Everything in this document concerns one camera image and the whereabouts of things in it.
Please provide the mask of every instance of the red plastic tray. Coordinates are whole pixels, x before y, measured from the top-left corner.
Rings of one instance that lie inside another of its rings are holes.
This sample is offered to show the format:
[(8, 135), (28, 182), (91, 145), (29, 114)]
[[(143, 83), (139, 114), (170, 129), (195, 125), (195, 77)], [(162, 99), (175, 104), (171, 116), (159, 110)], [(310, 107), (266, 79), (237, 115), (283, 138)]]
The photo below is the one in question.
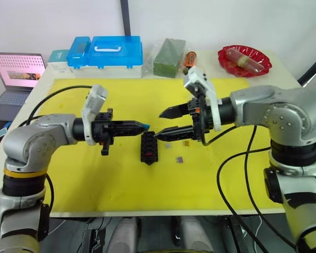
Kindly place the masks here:
[[(239, 52), (243, 53), (244, 55), (247, 55), (251, 59), (257, 61), (258, 63), (262, 64), (264, 67), (264, 70), (261, 71), (258, 74), (251, 73), (239, 66), (237, 66), (235, 63), (231, 62), (226, 58), (226, 50), (229, 48), (233, 48), (235, 50), (238, 50)], [(269, 69), (272, 67), (272, 64), (270, 63), (270, 60), (267, 56), (265, 56), (260, 51), (248, 47), (248, 46), (241, 46), (241, 45), (232, 45), (232, 46), (225, 46), (223, 49), (218, 51), (219, 56), (219, 62), (220, 65), (230, 74), (233, 74), (237, 77), (253, 77), (258, 75), (264, 75), (269, 72)]]

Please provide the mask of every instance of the table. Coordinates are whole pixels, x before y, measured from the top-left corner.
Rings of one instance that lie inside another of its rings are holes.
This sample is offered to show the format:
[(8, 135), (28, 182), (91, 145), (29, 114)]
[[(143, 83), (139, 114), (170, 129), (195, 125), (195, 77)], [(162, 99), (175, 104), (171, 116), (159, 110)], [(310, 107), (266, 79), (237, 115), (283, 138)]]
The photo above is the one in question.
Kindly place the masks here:
[[(197, 65), (205, 69), (208, 77), (213, 78), (234, 78), (233, 75), (227, 74), (224, 69), (222, 69), (217, 61), (216, 50), (201, 50), (196, 51), (198, 60)], [(264, 53), (270, 58), (273, 68), (270, 73), (265, 76), (254, 77), (248, 79), (251, 86), (257, 85), (275, 85), (283, 89), (291, 89), (294, 87), (299, 87), (298, 82), (294, 77), (284, 68), (280, 60), (270, 51), (264, 51)], [(146, 75), (144, 78), (157, 78), (156, 76)], [(71, 78), (71, 76), (63, 75), (63, 78)], [(54, 75), (52, 71), (47, 68), (43, 76), (39, 80), (37, 86), (33, 89), (28, 99), (26, 100), (24, 106), (21, 108), (19, 114), (13, 121), (9, 130), (16, 128), (22, 121), (24, 121), (30, 114), (33, 107), (45, 97), (54, 82)], [(0, 188), (2, 187), (2, 177), (3, 177), (3, 165), (6, 155), (3, 151), (3, 142), (0, 144)], [(277, 213), (283, 212), (282, 208), (279, 209), (261, 209), (265, 213)], [(240, 214), (251, 214), (255, 213), (254, 210), (239, 210)], [(104, 212), (104, 213), (82, 213), (81, 216), (144, 216), (144, 215), (228, 215), (229, 211), (137, 211), (137, 212)], [(77, 217), (77, 214), (73, 213), (55, 213), (51, 214), (51, 217)]]

